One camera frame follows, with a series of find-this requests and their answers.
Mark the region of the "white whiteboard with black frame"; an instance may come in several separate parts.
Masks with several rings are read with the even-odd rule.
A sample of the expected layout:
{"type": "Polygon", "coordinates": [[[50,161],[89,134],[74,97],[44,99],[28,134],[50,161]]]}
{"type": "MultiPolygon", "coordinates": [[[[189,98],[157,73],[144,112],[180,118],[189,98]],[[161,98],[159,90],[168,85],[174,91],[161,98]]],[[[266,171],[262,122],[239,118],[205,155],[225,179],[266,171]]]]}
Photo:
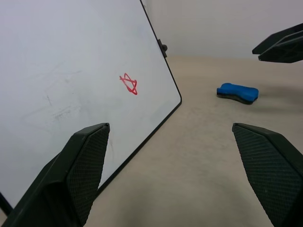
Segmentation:
{"type": "Polygon", "coordinates": [[[0,0],[0,194],[16,206],[85,127],[110,125],[104,184],[180,106],[141,0],[0,0]]]}

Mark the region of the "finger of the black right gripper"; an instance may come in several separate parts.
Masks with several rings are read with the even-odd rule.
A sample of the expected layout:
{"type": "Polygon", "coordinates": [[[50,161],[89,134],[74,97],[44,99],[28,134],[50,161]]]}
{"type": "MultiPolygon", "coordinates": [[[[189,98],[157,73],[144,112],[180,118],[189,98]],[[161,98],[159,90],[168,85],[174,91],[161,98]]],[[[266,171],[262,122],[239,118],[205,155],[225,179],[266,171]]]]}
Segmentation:
{"type": "Polygon", "coordinates": [[[272,45],[277,43],[279,40],[284,38],[285,36],[292,35],[294,33],[301,32],[301,31],[303,31],[303,23],[290,27],[288,29],[284,29],[282,31],[276,32],[274,34],[271,34],[265,40],[263,40],[260,44],[258,44],[252,50],[252,53],[260,55],[264,51],[266,51],[268,48],[270,48],[272,45]]]}
{"type": "Polygon", "coordinates": [[[294,63],[303,60],[303,35],[287,35],[258,56],[260,61],[294,63]]]}

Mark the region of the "blue whiteboard eraser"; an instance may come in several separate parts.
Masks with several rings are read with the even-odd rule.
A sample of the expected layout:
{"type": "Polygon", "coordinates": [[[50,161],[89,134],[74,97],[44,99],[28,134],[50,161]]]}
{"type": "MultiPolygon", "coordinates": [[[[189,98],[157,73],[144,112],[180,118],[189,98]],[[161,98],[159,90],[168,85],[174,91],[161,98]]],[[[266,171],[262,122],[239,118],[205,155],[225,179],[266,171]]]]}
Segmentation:
{"type": "Polygon", "coordinates": [[[216,93],[220,98],[231,99],[246,105],[251,105],[258,99],[259,90],[253,87],[223,83],[217,88],[216,93]]]}

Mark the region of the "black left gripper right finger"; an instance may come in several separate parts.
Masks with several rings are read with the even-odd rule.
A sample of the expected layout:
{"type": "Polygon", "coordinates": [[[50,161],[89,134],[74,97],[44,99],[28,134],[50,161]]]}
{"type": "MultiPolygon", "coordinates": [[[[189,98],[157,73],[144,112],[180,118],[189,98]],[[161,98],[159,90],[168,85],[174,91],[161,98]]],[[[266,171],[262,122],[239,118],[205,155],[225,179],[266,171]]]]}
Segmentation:
{"type": "Polygon", "coordinates": [[[274,227],[303,227],[303,154],[282,134],[232,126],[250,183],[274,227]]]}

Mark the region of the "black whiteboard stand leg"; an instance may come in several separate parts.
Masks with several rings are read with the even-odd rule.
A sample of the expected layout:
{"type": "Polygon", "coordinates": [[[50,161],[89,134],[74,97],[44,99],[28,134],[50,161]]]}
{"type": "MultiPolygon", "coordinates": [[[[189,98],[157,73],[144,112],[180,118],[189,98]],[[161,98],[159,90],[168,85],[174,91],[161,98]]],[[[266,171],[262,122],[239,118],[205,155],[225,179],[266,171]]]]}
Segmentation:
{"type": "Polygon", "coordinates": [[[12,206],[8,203],[5,197],[0,192],[0,209],[4,212],[6,216],[8,216],[12,211],[12,206]]]}

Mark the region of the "black whiteboard stand knob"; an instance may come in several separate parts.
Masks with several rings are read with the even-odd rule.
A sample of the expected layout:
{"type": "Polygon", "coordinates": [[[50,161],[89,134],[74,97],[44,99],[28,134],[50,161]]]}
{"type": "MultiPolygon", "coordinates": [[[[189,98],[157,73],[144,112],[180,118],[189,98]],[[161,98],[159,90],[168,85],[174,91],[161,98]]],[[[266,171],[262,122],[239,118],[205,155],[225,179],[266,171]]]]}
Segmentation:
{"type": "Polygon", "coordinates": [[[167,45],[163,44],[160,39],[157,40],[159,48],[164,58],[167,58],[166,51],[168,49],[167,45]]]}

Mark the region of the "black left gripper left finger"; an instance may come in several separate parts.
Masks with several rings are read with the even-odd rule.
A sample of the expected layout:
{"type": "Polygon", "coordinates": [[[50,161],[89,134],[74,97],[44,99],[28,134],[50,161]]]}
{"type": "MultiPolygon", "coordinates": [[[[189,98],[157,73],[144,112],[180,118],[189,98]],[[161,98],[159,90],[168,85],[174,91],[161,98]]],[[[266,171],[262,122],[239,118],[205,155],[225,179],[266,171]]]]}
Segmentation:
{"type": "Polygon", "coordinates": [[[101,181],[109,132],[109,123],[101,123],[74,133],[1,227],[84,227],[101,181]]]}

